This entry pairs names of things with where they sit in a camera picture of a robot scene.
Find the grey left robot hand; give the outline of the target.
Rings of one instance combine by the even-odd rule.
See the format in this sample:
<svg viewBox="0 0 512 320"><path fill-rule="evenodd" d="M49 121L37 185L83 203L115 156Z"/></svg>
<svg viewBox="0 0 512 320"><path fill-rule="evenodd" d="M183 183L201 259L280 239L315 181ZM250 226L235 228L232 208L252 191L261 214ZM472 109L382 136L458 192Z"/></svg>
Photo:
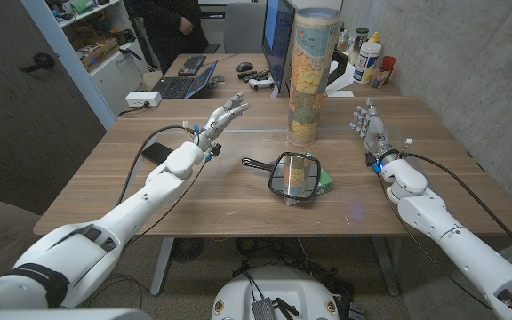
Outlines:
<svg viewBox="0 0 512 320"><path fill-rule="evenodd" d="M235 94L209 115L204 126L195 136L194 143L206 152L224 129L249 107L248 103L244 103L243 92Z"/></svg>

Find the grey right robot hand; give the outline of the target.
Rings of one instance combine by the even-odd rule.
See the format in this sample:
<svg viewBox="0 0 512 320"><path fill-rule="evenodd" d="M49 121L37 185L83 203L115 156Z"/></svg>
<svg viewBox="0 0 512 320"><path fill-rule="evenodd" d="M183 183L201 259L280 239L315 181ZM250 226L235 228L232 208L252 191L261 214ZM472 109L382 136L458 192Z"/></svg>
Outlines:
<svg viewBox="0 0 512 320"><path fill-rule="evenodd" d="M384 165L397 160L399 151L392 147L388 130L378 116L374 100L366 99L366 107L356 107L350 128L357 132L367 150L367 163Z"/></svg>

